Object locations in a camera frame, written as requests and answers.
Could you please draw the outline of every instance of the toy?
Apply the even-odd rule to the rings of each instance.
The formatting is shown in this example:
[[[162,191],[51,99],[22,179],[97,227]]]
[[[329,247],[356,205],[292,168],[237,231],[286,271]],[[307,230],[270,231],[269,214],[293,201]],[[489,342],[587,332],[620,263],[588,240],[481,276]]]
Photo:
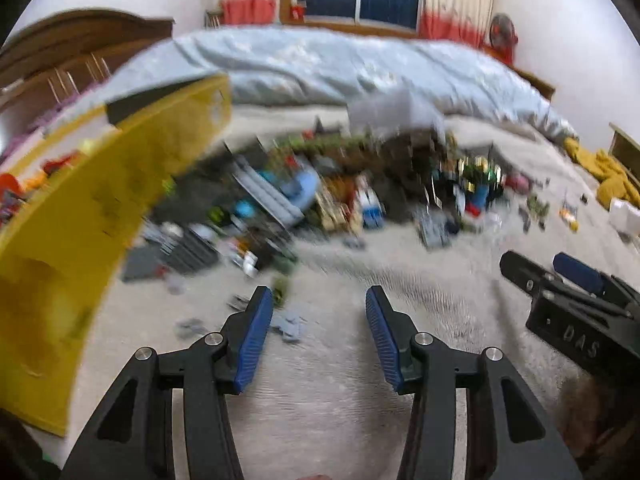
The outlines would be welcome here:
[[[344,240],[342,240],[342,243],[345,245],[345,247],[358,250],[363,250],[367,246],[365,241],[356,235],[347,236]]]
[[[364,174],[356,177],[356,195],[354,203],[358,203],[362,211],[362,222],[364,227],[378,229],[384,227],[382,206],[376,192],[369,187],[369,181]]]
[[[244,272],[248,278],[255,278],[255,275],[258,274],[258,269],[256,268],[257,262],[258,257],[251,251],[246,251],[244,253],[244,259],[242,260],[242,272]]]
[[[279,330],[285,343],[296,343],[300,341],[302,318],[289,312],[274,314],[271,318],[271,328]]]
[[[26,195],[31,194],[33,191],[40,189],[45,185],[49,176],[42,170],[37,171],[35,175],[25,179],[22,183],[24,192]]]
[[[564,221],[565,224],[569,226],[572,232],[578,231],[578,208],[576,206],[572,206],[567,202],[567,200],[562,200],[562,206],[560,207],[560,211],[558,211],[560,218]]]
[[[163,235],[178,240],[184,236],[184,229],[173,222],[162,222],[160,231]]]
[[[195,335],[205,335],[210,330],[204,326],[201,319],[190,317],[189,319],[177,321],[174,326],[174,332],[179,339],[188,339]]]
[[[416,206],[414,225],[420,240],[428,249],[446,247],[450,244],[449,231],[446,227],[447,217],[442,211],[431,215],[428,206]]]
[[[24,200],[13,191],[5,189],[0,195],[0,226],[7,224],[20,210]]]
[[[287,195],[291,205],[306,211],[315,202],[316,190],[320,187],[320,177],[316,170],[310,166],[305,166],[294,176],[294,181],[299,191],[292,195]]]
[[[164,264],[179,274],[194,274],[209,269],[220,260],[216,248],[192,229],[185,230],[173,247],[165,245],[162,249],[166,254]]]
[[[349,231],[354,238],[359,238],[362,234],[364,218],[362,217],[362,204],[356,200],[355,190],[351,197],[351,213],[349,215]]]
[[[10,173],[0,173],[0,195],[7,189],[16,195],[22,195],[22,188],[18,180]]]
[[[469,213],[474,218],[478,218],[480,216],[480,210],[471,202],[467,202],[465,204],[465,212]]]
[[[279,274],[273,280],[273,306],[281,308],[287,299],[287,291],[289,290],[289,279],[284,274]]]
[[[538,220],[544,220],[546,218],[549,214],[550,207],[549,202],[541,202],[535,193],[527,196],[527,208]]]
[[[252,218],[255,216],[255,209],[248,200],[241,200],[236,204],[234,213],[238,218]]]
[[[516,193],[526,195],[529,192],[529,179],[521,173],[511,173],[504,181],[504,187],[511,187]]]
[[[347,225],[346,217],[349,213],[347,206],[339,203],[324,184],[316,192],[316,202],[318,202],[320,223],[324,231],[342,229]]]
[[[162,249],[159,245],[148,244],[133,247],[127,251],[127,259],[122,272],[125,283],[159,278],[162,269]]]
[[[60,158],[47,160],[42,165],[42,170],[46,173],[47,176],[51,176],[60,168],[71,164],[76,158],[78,158],[79,155],[81,155],[81,152],[75,150],[68,155],[61,156]]]
[[[313,159],[314,168],[323,175],[329,176],[340,173],[341,168],[330,156],[316,155]]]
[[[220,206],[213,206],[207,216],[215,226],[225,227],[231,224],[231,214]]]
[[[304,214],[269,182],[261,177],[245,160],[234,167],[234,178],[271,217],[284,228],[292,227]]]
[[[529,229],[531,228],[531,218],[529,217],[529,213],[524,208],[524,206],[520,206],[518,208],[518,214],[520,215],[523,221],[522,230],[528,233]]]
[[[489,185],[488,184],[478,184],[476,186],[476,190],[470,197],[471,204],[481,211],[486,206],[486,199],[489,196]]]
[[[164,194],[167,196],[173,196],[175,194],[175,187],[175,180],[171,177],[162,181],[162,189],[164,189]]]

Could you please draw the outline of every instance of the gray lego piece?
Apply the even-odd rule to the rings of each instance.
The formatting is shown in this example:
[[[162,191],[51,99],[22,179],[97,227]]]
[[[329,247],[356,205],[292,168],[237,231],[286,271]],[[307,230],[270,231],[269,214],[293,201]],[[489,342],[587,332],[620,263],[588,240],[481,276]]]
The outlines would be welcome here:
[[[162,267],[162,249],[158,245],[133,247],[127,251],[127,261],[122,273],[123,282],[135,282],[158,278]]]
[[[197,317],[191,317],[177,321],[174,326],[174,332],[178,338],[188,339],[190,337],[206,335],[211,332],[211,330],[203,325],[202,320]]]
[[[269,184],[246,161],[235,164],[234,178],[260,206],[285,229],[300,222],[305,216],[299,208],[271,184]]]
[[[418,206],[414,213],[420,240],[428,249],[447,247],[451,241],[446,229],[447,218],[442,212],[429,214],[424,206]]]
[[[179,274],[194,274],[208,269],[220,259],[216,248],[191,229],[184,232],[174,247],[164,245],[162,249],[165,253],[164,264]]]
[[[363,250],[367,246],[362,238],[355,235],[347,236],[342,240],[342,243],[345,245],[345,247],[358,250]]]
[[[273,314],[271,318],[271,327],[277,329],[282,334],[282,340],[286,343],[300,341],[302,332],[301,325],[302,318],[289,312]]]

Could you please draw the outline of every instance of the yellow box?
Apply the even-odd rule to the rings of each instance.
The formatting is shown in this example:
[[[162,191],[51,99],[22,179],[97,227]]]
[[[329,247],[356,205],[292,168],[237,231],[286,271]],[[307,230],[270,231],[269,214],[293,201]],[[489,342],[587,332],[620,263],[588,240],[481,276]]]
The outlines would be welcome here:
[[[229,119],[224,75],[173,92],[54,174],[2,230],[0,407],[65,433],[87,329],[142,215]]]

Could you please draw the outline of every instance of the yellow cloth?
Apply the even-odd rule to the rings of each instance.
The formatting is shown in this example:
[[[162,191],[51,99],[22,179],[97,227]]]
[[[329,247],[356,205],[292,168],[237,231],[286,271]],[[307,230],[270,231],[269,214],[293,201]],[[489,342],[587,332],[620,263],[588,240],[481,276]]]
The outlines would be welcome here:
[[[588,152],[571,137],[564,140],[564,148],[572,161],[580,164],[600,182],[596,199],[603,208],[609,209],[612,198],[627,200],[640,208],[640,193],[629,181],[622,166],[604,150],[598,150],[596,153]]]

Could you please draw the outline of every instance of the blue gripper pad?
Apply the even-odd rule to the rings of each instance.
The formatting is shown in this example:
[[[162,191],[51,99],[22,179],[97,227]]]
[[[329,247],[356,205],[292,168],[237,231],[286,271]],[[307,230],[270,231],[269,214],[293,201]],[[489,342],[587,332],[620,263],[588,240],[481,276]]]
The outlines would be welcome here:
[[[242,393],[254,378],[272,314],[273,295],[267,287],[259,286],[246,310],[229,316],[220,330],[228,339],[226,363],[235,394]]]
[[[600,272],[568,254],[556,254],[554,257],[554,270],[590,294],[599,296],[604,289]]]
[[[403,365],[411,365],[411,338],[418,332],[407,314],[395,312],[381,286],[367,291],[366,314],[386,382],[404,390]]]

